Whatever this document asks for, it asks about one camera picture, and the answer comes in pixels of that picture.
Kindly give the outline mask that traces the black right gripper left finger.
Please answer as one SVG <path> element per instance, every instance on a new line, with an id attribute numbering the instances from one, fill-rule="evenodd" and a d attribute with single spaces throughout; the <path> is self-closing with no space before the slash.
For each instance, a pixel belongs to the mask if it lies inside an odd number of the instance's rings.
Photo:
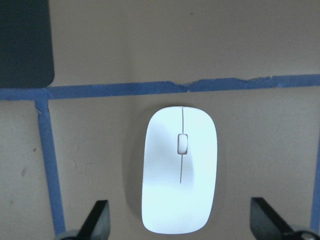
<path id="1" fill-rule="evenodd" d="M 78 240 L 108 240 L 110 209 L 108 200 L 98 200 L 77 234 Z"/>

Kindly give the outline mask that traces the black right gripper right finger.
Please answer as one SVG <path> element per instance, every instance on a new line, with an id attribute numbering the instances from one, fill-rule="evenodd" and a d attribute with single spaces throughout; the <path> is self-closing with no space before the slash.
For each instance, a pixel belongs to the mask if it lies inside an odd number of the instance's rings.
<path id="1" fill-rule="evenodd" d="M 250 230 L 256 240 L 302 240 L 262 197 L 250 200 Z"/>

